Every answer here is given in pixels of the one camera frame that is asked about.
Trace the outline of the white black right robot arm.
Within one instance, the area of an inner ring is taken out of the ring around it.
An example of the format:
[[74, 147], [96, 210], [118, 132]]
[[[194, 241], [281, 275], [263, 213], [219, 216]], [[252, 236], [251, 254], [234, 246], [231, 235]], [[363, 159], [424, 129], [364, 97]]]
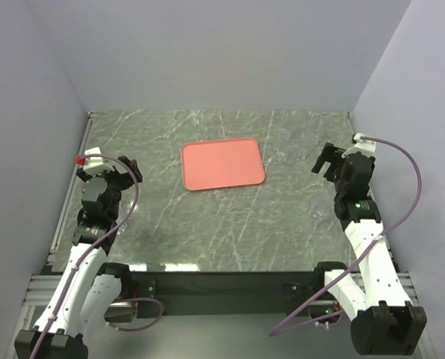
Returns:
[[375, 170], [375, 143], [349, 150], [326, 143], [313, 166], [335, 188], [334, 211], [356, 255], [357, 284], [340, 266], [323, 265], [312, 280], [319, 298], [335, 297], [350, 319], [350, 334], [359, 355], [412, 355], [427, 323], [425, 310], [403, 288], [383, 235], [376, 202], [369, 195]]

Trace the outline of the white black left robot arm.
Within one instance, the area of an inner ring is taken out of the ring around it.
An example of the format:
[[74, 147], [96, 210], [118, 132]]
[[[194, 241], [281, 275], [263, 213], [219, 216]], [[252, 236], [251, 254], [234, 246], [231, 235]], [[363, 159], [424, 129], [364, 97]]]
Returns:
[[39, 319], [16, 335], [18, 358], [87, 358], [92, 334], [112, 301], [126, 300], [133, 292], [129, 267], [107, 259], [125, 222], [119, 218], [122, 193], [137, 188], [143, 176], [136, 160], [120, 156], [110, 166], [111, 160], [99, 152], [76, 160], [83, 187], [70, 257]]

